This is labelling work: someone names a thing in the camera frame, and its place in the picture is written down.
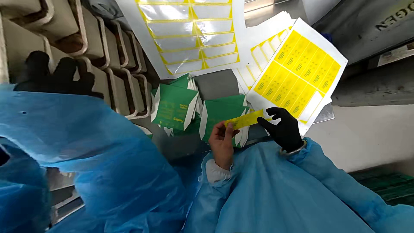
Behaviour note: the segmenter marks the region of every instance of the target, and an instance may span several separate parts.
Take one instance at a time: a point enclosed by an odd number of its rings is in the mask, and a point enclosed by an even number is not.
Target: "wristband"
[[[289,157],[291,155],[295,155],[295,154],[299,153],[299,151],[301,151],[303,148],[306,148],[306,146],[308,145],[308,142],[306,140],[302,140],[302,141],[303,141],[303,146],[301,146],[299,149],[296,149],[296,150],[288,153],[286,151],[283,151],[283,148],[280,148],[279,154],[282,155],[282,156],[285,156],[285,157]]]

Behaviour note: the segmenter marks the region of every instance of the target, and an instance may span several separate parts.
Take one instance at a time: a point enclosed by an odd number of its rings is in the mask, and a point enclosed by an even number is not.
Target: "yellow sticker sheet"
[[[258,123],[258,121],[257,121],[258,117],[264,117],[263,116],[263,110],[251,112],[251,113],[248,113],[248,114],[243,115],[241,117],[239,116],[239,117],[227,120],[227,121],[224,122],[224,125],[227,127],[227,125],[231,122],[231,123],[233,123],[233,130],[241,129],[241,128],[246,127],[246,126],[251,126],[251,125],[257,124]]]
[[[329,98],[346,58],[318,32],[298,19],[263,69],[247,100],[254,108],[283,107],[307,131]]]
[[[272,59],[272,56],[288,35],[289,25],[292,25],[292,19],[287,12],[281,12],[279,15],[268,21],[269,22],[256,26],[260,28],[259,30],[256,28],[247,28],[247,34],[253,34],[261,39],[255,40],[255,43],[249,46],[250,62],[248,65],[233,69],[237,81],[240,83],[246,94],[252,88],[267,63]]]

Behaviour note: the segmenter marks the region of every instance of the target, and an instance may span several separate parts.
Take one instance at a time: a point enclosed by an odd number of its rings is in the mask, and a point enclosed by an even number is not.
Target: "label sheet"
[[[301,19],[270,60],[247,101],[255,110],[287,109],[304,135],[330,99],[348,60]]]

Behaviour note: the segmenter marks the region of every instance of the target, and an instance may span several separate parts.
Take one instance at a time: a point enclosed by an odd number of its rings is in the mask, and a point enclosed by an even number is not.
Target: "metal panel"
[[[353,64],[414,37],[413,0],[342,0],[314,25]]]
[[[414,104],[413,64],[411,56],[343,81],[332,95],[332,105]]]

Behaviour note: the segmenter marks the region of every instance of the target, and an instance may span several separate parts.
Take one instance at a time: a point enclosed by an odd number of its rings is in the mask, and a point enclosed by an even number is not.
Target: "bare hand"
[[[240,133],[240,130],[233,130],[233,124],[229,123],[227,128],[224,121],[213,127],[210,139],[208,140],[216,164],[226,170],[230,170],[233,164],[233,142],[232,138]]]

